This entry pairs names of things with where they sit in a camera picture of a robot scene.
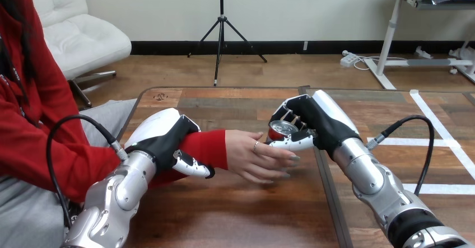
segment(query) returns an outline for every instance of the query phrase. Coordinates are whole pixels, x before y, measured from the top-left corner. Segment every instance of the black cable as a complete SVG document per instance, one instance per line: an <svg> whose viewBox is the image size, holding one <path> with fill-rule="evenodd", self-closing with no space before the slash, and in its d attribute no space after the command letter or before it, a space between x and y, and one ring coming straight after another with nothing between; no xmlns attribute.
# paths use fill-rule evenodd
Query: black cable
<svg viewBox="0 0 475 248"><path fill-rule="evenodd" d="M48 170L49 170L49 177L51 178L51 181L53 182L54 188L56 189L56 192L58 193L59 197L59 202L61 203L61 207L63 208L63 214L67 222L67 227L68 229L71 229L72 223L71 223L71 218L69 217L69 211L66 206L66 200L64 198L63 193L61 192L61 188L59 188L58 180L56 179L56 174L54 173L54 168L53 168L53 161L51 158L51 145L53 143L53 137L56 131L61 127L61 125L71 119L82 119L85 120L89 123L91 123L96 129L106 138L107 142L109 144L112 144L113 142L116 141L115 137L110 134L108 130L106 130L100 123L98 123L96 120L90 118L87 115L70 115L66 116L65 118L61 119L58 121L51 131L48 134L48 140L46 141L46 161L48 163Z"/></svg>
<svg viewBox="0 0 475 248"><path fill-rule="evenodd" d="M429 147L427 149L427 156L426 156L426 162L424 163L424 167L422 168L421 176L419 177L419 180L416 185L416 189L414 191L414 195L419 196L419 192L421 191L422 184L424 183L424 179L426 177L427 171L429 170L429 164L430 160L432 157L432 150L434 149L434 138L435 138L435 132L434 132L434 126L432 125L432 122L425 116L423 115L410 115L408 117L405 117L391 126L389 126L385 131L381 132L381 134L387 138L391 133L393 133L397 128L399 128L402 124L406 123L407 121L414 120L414 119L419 119L423 120L425 123L427 123L427 126L429 127Z"/></svg>

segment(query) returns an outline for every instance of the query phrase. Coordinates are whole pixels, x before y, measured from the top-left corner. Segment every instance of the cable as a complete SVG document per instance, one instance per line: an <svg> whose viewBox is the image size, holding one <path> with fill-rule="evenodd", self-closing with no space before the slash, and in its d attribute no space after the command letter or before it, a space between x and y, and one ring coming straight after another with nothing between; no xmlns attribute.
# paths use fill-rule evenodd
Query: cable
<svg viewBox="0 0 475 248"><path fill-rule="evenodd" d="M410 115L408 117L405 117L399 120L395 122L394 124L392 124L391 126L389 126L386 130L382 131L381 134L379 134L373 140L371 140L367 144L367 147L369 150L373 150L385 138L388 138L389 135L391 135L391 133L393 133L396 129L402 126L402 124L406 123L407 121L415 120L415 119L423 120L425 123L427 123L427 126L429 127L429 147L427 149L426 161L424 162L424 167L422 168L421 176L419 177L419 180L417 181L416 189L414 190L414 195L419 196L419 192L421 191L422 184L424 183L424 179L426 177L427 171L429 170L429 164L432 157L432 150L434 149L434 138L435 138L434 126L432 125L432 122L427 117L423 115Z"/></svg>
<svg viewBox="0 0 475 248"><path fill-rule="evenodd" d="M369 70L370 68L361 68L361 67L358 67L356 64L359 63L359 62L364 62L364 59L372 59L374 61L379 61L379 56L371 56L371 57L365 57L365 56L358 56L358 61L355 62L353 64L353 66L358 69L358 70L361 70L361 71L367 71ZM388 59L398 59L398 60L407 60L407 59L404 59L404 58L398 58L398 57L388 57Z"/></svg>
<svg viewBox="0 0 475 248"><path fill-rule="evenodd" d="M52 161L52 158L51 158L51 145L53 143L53 137L54 137L56 131L59 129L59 127L61 127L61 125L63 123L65 123L69 120L72 120L72 119L82 119L82 120L85 120L85 121L91 123L106 138L107 143L109 143L111 146L113 145L113 143L115 143L117 141L115 139L115 137L112 136L112 134L110 134L110 132L108 130L106 130L100 123L98 123L96 120L90 118L87 115L66 116L65 118L58 121L53 126L51 131L49 132L48 139L46 140L46 161L48 163L49 177L51 178L51 181L53 182L54 188L56 189L56 192L58 193L59 202L61 203L61 207L63 208L63 214L64 214L65 220L67 222L68 229L71 229L72 222L71 222L71 218L69 216L68 208L66 206L66 200L64 198L63 193L61 192L61 188L59 187L58 180L56 179L56 174L54 173L53 161Z"/></svg>

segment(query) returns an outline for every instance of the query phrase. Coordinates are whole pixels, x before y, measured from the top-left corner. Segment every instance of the white tape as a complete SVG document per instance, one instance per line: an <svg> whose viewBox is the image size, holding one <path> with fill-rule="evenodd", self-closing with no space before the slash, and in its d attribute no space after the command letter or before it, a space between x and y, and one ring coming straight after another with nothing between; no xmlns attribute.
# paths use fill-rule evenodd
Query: white tape
<svg viewBox="0 0 475 248"><path fill-rule="evenodd" d="M412 139L412 138L386 138L382 141L380 146L428 146L429 139ZM460 147L457 141L434 140L434 146L438 147Z"/></svg>
<svg viewBox="0 0 475 248"><path fill-rule="evenodd" d="M414 192L416 184L403 184L404 189ZM420 194L475 195L475 185L423 184Z"/></svg>
<svg viewBox="0 0 475 248"><path fill-rule="evenodd" d="M443 140L452 143L449 145L452 152L454 152L455 156L458 158L460 163L467 169L468 173L475 179L475 164L473 161L467 156L467 154L463 151L461 146L457 144L456 146L453 145L454 142L457 142L452 135L447 131L447 129L442 125L440 120L435 116L434 112L429 108L426 104L424 99L419 95L419 91L411 90L410 91L412 99L416 102L417 106L421 109L424 115L431 120L432 124L434 125L434 129L437 130L440 137Z"/></svg>

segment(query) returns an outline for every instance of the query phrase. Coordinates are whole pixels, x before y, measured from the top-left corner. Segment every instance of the woman's hand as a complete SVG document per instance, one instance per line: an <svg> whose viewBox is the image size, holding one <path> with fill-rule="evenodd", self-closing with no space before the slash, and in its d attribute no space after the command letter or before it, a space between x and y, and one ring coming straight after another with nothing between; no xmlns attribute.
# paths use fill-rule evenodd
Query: woman's hand
<svg viewBox="0 0 475 248"><path fill-rule="evenodd" d="M297 166L300 157L294 153L255 143L263 133L226 131L226 155L229 171L258 184L270 184L273 179L288 178L287 167Z"/></svg>

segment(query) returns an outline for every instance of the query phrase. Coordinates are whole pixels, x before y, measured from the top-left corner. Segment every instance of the gray pants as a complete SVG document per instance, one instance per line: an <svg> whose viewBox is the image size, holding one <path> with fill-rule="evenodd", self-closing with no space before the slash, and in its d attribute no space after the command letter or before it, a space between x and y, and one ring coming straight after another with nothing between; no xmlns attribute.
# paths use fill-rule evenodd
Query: gray pants
<svg viewBox="0 0 475 248"><path fill-rule="evenodd" d="M135 101L109 101L81 114L94 118L117 136ZM107 146L92 125L82 125L92 146ZM63 242L63 235L63 212L53 192L0 176L0 247L56 248Z"/></svg>

